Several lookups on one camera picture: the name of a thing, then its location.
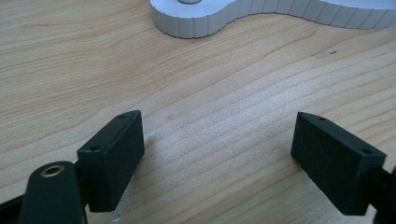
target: wooden table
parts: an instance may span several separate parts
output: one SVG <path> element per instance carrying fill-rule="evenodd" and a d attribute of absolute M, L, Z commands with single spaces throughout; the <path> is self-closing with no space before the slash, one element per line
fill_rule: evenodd
<path fill-rule="evenodd" d="M 344 217 L 290 157 L 297 111 L 396 164 L 396 29 L 256 15 L 188 40 L 158 31 L 148 0 L 3 0 L 0 80 L 0 203 L 142 110 L 146 154 L 90 223 L 371 223 L 373 208 Z"/>

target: white flexible strip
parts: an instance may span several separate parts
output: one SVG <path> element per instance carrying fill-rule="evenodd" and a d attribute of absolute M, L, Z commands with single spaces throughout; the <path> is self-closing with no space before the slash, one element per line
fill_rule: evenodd
<path fill-rule="evenodd" d="M 202 0 L 196 4 L 150 0 L 150 4 L 158 29 L 182 38 L 212 35 L 237 18 L 258 13 L 288 14 L 343 28 L 396 26 L 396 0 Z"/>

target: white curved object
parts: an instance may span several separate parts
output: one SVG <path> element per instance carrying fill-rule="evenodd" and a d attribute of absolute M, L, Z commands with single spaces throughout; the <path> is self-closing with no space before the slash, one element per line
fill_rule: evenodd
<path fill-rule="evenodd" d="M 158 29 L 182 38 L 212 35 L 237 18 L 258 13 L 288 14 L 343 28 L 396 26 L 396 0 L 202 0 L 196 4 L 150 0 L 150 4 Z"/>

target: light wood surface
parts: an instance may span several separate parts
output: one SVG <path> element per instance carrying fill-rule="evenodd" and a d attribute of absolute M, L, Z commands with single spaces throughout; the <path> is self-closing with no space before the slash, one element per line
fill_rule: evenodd
<path fill-rule="evenodd" d="M 293 126 L 297 111 L 331 119 L 391 170 L 395 85 L 395 29 L 256 15 L 186 40 L 153 26 L 148 0 L 3 0 L 0 203 L 140 109 L 144 159 L 90 223 L 371 223 L 373 208 L 342 216 L 293 161 Z"/>

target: screw hole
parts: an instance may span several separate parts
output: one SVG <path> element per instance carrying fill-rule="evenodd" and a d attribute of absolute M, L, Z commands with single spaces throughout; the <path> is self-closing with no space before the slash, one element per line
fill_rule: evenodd
<path fill-rule="evenodd" d="M 369 149 L 366 149 L 366 148 L 365 148 L 365 149 L 362 149 L 361 151 L 364 152 L 365 154 L 369 154 L 369 155 L 370 155 L 370 154 L 373 154 L 373 151 L 371 151 L 371 150 L 369 150 Z"/>
<path fill-rule="evenodd" d="M 64 170 L 64 166 L 54 165 L 43 170 L 40 175 L 43 177 L 52 177 L 60 174 L 63 170 Z"/>
<path fill-rule="evenodd" d="M 99 151 L 99 149 L 100 149 L 99 146 L 90 147 L 90 151 Z"/>

